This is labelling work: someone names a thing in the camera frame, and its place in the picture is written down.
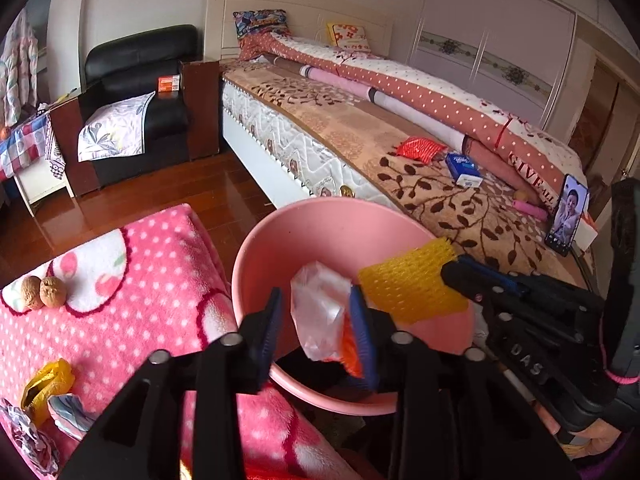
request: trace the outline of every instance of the blue box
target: blue box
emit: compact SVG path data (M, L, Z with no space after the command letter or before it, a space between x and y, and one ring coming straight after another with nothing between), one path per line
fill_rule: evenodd
M445 161L457 186L479 187L482 184L482 175L478 171L478 166L468 156L449 153Z

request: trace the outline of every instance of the pink basin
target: pink basin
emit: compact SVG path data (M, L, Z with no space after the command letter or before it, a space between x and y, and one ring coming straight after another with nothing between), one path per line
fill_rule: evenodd
M420 224L387 207L349 198L314 198L290 204L263 219L244 240L232 278L238 324L244 314L264 308L271 287L284 294L286 313L276 359L295 350L298 338L289 311L290 280L300 267L319 261L357 280L358 271L434 236ZM471 345L474 314L467 311L404 327L437 350L462 354ZM299 383L276 364L271 378L300 399L346 415L383 415L396 410L396 394L372 394L360 402L329 397Z

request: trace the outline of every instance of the pink polka dot fabric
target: pink polka dot fabric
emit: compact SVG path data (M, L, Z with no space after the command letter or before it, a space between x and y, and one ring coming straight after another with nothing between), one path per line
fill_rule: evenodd
M482 142L511 164L549 209L558 201L565 173L586 184L580 159L567 145L443 79L377 56L277 34L261 41L267 52L360 81Z
M37 370L64 358L76 377L72 393L89 412L100 413L153 350L187 354L237 329L222 263L188 205L133 222L39 269L60 275L69 284L69 297L61 308L20 312L6 301L14 298L15 283L2 291L0 395L14 405ZM193 392L186 395L182 457L187 464L194 400ZM308 478L357 478L275 389L239 396L238 406L242 444L255 465L302 471ZM77 443L51 420L42 429L64 463ZM315 450L311 458L309 447Z

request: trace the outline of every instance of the bed frame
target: bed frame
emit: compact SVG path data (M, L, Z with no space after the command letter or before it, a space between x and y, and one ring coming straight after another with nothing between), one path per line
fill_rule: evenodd
M345 0L207 0L205 59L237 57L240 49L233 12L259 9L286 10L287 23L294 36L323 43L329 43L328 22L362 25L372 51L388 56L393 20L376 10ZM226 110L222 112L222 135L276 208L313 196Z

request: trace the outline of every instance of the black leather armchair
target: black leather armchair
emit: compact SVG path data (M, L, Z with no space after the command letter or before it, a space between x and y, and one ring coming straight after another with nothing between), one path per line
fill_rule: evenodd
M142 32L89 52L84 64L86 89L51 113L76 194L218 152L218 65L201 58L193 25ZM156 94L147 107L145 153L78 162L78 133L98 108L153 92L158 77L178 73L180 91Z

